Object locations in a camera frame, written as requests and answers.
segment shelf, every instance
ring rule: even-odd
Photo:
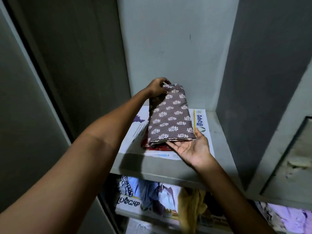
[[[117,194],[115,200],[116,214],[142,220],[153,225],[167,228],[172,231],[180,231],[179,221],[169,217],[161,217],[151,210],[143,211],[140,207],[141,201],[136,197],[127,197],[122,194]],[[230,234],[231,231],[208,227],[205,225],[198,225],[197,231],[201,233],[215,233],[215,234]]]
[[[237,169],[215,112],[206,111],[216,160],[243,191]],[[111,173],[140,177],[155,182],[206,189],[197,173],[181,160],[118,153]]]

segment lower shelf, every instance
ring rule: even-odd
[[[122,194],[116,195],[115,199],[116,214],[146,221],[156,226],[169,228],[172,231],[180,231],[179,221],[174,217],[162,217],[157,215],[151,210],[143,211],[140,205],[141,201],[136,197],[128,197]],[[214,227],[211,220],[208,220],[204,216],[200,216],[199,218],[197,231],[213,234],[232,233],[226,226]]]

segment white leaf print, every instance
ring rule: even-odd
[[[170,98],[172,98],[172,95],[171,94],[167,94],[166,99],[170,99]]]
[[[158,133],[160,130],[159,129],[154,129],[154,130],[152,130],[152,134],[156,134],[156,133]]]
[[[177,131],[179,128],[177,126],[172,126],[168,130],[169,131]]]
[[[162,134],[162,135],[160,135],[160,136],[158,137],[158,139],[166,139],[166,138],[168,138],[168,136],[169,136],[169,135],[167,135],[167,134]]]
[[[167,126],[167,125],[169,125],[169,123],[168,123],[168,122],[165,122],[165,123],[160,124],[159,126],[163,127],[163,126]]]
[[[155,119],[155,120],[153,121],[153,124],[158,123],[158,122],[160,122],[160,120],[159,120],[159,119]]]
[[[188,138],[188,135],[186,135],[186,134],[178,134],[177,137],[179,137],[179,138]]]
[[[167,115],[166,112],[161,112],[161,113],[159,113],[159,116],[160,116],[160,117],[163,117],[163,116],[165,116],[165,115]]]

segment left hand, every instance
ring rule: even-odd
[[[160,94],[168,94],[168,91],[162,87],[162,83],[166,82],[167,84],[171,84],[171,82],[165,78],[156,78],[150,82],[150,84],[145,88],[149,92],[149,97],[156,97]]]

